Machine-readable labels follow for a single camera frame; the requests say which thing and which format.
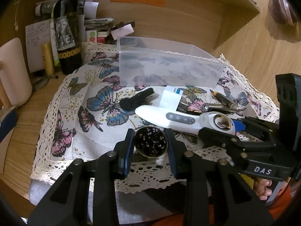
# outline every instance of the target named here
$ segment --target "wine bottle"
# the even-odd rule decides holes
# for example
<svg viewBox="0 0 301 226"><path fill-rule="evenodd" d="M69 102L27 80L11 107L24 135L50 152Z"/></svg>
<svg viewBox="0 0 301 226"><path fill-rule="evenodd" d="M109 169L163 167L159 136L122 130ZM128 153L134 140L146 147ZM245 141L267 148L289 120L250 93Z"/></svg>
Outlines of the wine bottle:
<svg viewBox="0 0 301 226"><path fill-rule="evenodd" d="M53 9L56 46L65 75L82 65L77 4L77 0L59 0Z"/></svg>

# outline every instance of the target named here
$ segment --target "elephant label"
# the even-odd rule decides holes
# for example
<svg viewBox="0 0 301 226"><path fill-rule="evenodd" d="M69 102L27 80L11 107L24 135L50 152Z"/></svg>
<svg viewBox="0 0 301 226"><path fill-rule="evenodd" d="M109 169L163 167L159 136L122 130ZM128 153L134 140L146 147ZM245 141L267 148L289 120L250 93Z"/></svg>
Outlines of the elephant label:
<svg viewBox="0 0 301 226"><path fill-rule="evenodd" d="M63 51L78 44L78 13L76 15L67 14L66 16L55 19L55 36L57 50Z"/></svg>

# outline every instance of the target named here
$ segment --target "gold bottle band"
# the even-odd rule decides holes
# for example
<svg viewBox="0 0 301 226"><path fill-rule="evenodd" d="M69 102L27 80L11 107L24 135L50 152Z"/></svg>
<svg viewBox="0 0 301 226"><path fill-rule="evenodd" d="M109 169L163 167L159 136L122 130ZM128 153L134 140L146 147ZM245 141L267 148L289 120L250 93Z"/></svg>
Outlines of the gold bottle band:
<svg viewBox="0 0 301 226"><path fill-rule="evenodd" d="M73 56L75 54L78 54L80 52L80 48L76 48L76 49L72 49L71 51L67 51L67 52L63 52L63 53L59 53L58 57L60 59L65 59L65 58L69 58L70 56Z"/></svg>

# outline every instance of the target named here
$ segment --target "pink sticky note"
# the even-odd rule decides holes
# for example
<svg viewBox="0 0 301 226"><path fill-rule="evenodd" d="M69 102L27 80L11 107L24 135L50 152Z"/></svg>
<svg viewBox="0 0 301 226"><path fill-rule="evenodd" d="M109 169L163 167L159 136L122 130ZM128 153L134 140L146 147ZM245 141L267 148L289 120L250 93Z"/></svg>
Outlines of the pink sticky note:
<svg viewBox="0 0 301 226"><path fill-rule="evenodd" d="M133 30L132 25L128 24L128 25L125 25L125 26L123 26L119 29L111 31L111 35L112 35L114 40L117 40L117 38L119 36L126 36L126 35L129 35L129 34L133 33L133 32L134 32L134 30Z"/></svg>

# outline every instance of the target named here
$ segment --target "white electric device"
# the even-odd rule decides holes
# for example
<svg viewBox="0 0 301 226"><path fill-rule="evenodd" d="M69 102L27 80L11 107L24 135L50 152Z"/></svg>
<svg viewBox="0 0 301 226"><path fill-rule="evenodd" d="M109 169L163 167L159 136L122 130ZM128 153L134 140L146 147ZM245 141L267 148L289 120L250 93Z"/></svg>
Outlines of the white electric device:
<svg viewBox="0 0 301 226"><path fill-rule="evenodd" d="M207 112L199 116L172 111L151 105L142 105L135 109L136 115L144 120L163 128L171 128L181 133L198 135L203 127L216 131L235 134L231 118L219 112Z"/></svg>

